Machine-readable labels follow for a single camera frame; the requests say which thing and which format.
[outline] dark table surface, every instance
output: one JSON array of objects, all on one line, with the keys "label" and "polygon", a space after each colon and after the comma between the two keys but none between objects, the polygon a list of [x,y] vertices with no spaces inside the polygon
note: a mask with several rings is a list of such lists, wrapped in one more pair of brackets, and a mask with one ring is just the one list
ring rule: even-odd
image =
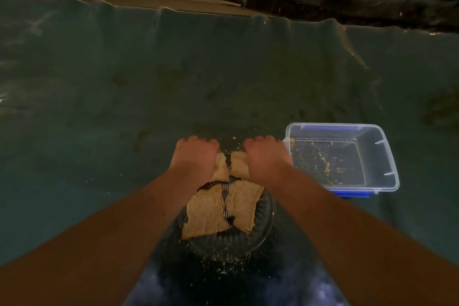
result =
[{"label": "dark table surface", "polygon": [[[0,29],[0,264],[161,174],[180,137],[343,122],[383,128],[401,181],[351,201],[459,265],[458,35],[78,0],[0,0]],[[279,206],[225,265],[171,225],[125,304],[184,303],[347,304]]]}]

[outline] finger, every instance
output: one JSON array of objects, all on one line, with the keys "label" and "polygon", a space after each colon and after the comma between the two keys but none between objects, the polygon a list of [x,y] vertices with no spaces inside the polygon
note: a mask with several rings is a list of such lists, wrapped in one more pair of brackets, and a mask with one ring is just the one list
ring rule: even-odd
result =
[{"label": "finger", "polygon": [[179,147],[181,144],[185,143],[185,138],[181,138],[177,141],[177,144],[175,145],[175,147]]},{"label": "finger", "polygon": [[211,139],[209,143],[215,148],[215,150],[218,150],[220,147],[220,143],[216,139]]},{"label": "finger", "polygon": [[244,145],[244,147],[246,148],[250,148],[250,146],[254,143],[253,139],[252,138],[248,138],[244,141],[244,143],[242,143]]}]

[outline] person's right hand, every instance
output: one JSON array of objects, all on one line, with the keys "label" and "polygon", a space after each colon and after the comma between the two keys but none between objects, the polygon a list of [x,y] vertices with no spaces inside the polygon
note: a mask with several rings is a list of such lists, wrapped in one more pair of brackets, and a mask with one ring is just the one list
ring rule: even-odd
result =
[{"label": "person's right hand", "polygon": [[284,142],[276,141],[273,136],[247,139],[244,147],[247,152],[250,179],[265,187],[274,186],[280,170],[293,165]]}]

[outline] person's left hand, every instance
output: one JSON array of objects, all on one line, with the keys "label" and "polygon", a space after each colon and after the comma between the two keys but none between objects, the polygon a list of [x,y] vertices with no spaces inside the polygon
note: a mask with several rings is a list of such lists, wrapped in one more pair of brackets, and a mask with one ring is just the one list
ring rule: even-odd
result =
[{"label": "person's left hand", "polygon": [[212,178],[219,146],[216,139],[206,141],[197,136],[191,136],[188,140],[182,138],[175,146],[169,169],[184,167],[192,172],[200,185],[204,185]]}]

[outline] forearm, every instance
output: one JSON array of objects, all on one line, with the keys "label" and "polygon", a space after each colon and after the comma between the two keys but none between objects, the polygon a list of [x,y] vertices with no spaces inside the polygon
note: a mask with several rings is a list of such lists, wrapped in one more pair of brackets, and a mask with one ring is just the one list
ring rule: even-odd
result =
[{"label": "forearm", "polygon": [[141,191],[2,267],[3,301],[121,304],[165,229],[199,185],[186,166],[168,170]]},{"label": "forearm", "polygon": [[353,305],[451,304],[458,269],[414,240],[284,167],[272,192],[311,239]]}]

